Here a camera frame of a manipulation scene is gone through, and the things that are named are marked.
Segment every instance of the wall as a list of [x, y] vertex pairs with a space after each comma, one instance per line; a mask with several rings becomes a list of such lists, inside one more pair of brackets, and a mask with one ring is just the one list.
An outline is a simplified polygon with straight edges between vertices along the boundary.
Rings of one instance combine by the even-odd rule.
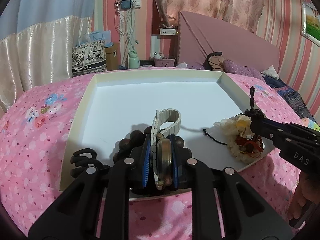
[[301, 24], [301, 0], [265, 0], [257, 35], [280, 48], [280, 78], [320, 122], [320, 48], [300, 35]]
[[[93, 26], [95, 30], [111, 30], [112, 40], [118, 41], [120, 36], [115, 30], [114, 1], [96, 0]], [[136, 49], [140, 59], [148, 59], [153, 52], [169, 54], [176, 38], [151, 35], [153, 0], [141, 2], [141, 8], [135, 10], [135, 33], [140, 43]], [[301, 0], [265, 0], [257, 35], [280, 48], [281, 79], [299, 91], [320, 122], [320, 48], [300, 35], [301, 22]], [[122, 58], [127, 55], [125, 46], [122, 41], [118, 51]]]

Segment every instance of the silver screw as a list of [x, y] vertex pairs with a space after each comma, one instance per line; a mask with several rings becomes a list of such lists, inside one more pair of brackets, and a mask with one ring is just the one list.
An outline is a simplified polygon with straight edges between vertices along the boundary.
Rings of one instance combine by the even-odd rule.
[[96, 170], [97, 169], [95, 167], [89, 167], [89, 168], [86, 169], [86, 172], [88, 174], [94, 174], [96, 172]]
[[187, 160], [187, 163], [190, 164], [190, 165], [195, 165], [195, 164], [197, 164], [197, 160], [194, 159], [194, 158], [189, 158], [189, 159]]
[[233, 175], [235, 173], [235, 170], [233, 168], [225, 168], [224, 172], [228, 175]]
[[132, 164], [132, 163], [134, 163], [134, 159], [131, 158], [131, 157], [125, 158], [125, 159], [124, 159], [124, 163], [125, 163], [125, 164]]

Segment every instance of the dark blue blanket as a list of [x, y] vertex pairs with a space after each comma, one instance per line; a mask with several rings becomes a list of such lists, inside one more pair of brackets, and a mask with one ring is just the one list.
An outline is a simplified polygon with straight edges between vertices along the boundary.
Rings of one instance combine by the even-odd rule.
[[307, 117], [316, 122], [312, 114], [308, 110], [305, 102], [303, 101], [299, 92], [289, 87], [281, 79], [275, 80], [274, 78], [263, 76], [265, 82], [273, 88], [279, 96], [281, 96], [289, 106], [295, 111], [295, 113], [302, 119]]

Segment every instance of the hand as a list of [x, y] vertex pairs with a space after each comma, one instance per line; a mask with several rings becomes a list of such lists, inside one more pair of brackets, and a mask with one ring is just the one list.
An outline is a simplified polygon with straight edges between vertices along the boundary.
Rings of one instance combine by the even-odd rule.
[[288, 208], [288, 219], [298, 219], [301, 216], [301, 209], [307, 200], [315, 204], [320, 202], [320, 181], [307, 179], [303, 171], [299, 175], [299, 183], [294, 192], [292, 202]]

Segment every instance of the floral bedsheet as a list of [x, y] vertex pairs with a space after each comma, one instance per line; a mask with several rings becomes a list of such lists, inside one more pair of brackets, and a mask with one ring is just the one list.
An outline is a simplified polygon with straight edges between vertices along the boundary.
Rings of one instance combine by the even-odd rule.
[[[269, 118], [301, 123], [294, 111], [264, 82], [228, 75], [247, 94], [250, 94], [251, 85], [256, 86], [256, 103]], [[88, 74], [34, 87], [25, 92], [0, 120], [0, 198], [25, 234], [60, 194], [60, 168], [66, 140], [91, 78]], [[274, 150], [241, 175], [286, 218], [299, 170], [281, 159], [279, 150]], [[130, 202], [130, 239], [191, 238], [191, 207], [190, 192]]]

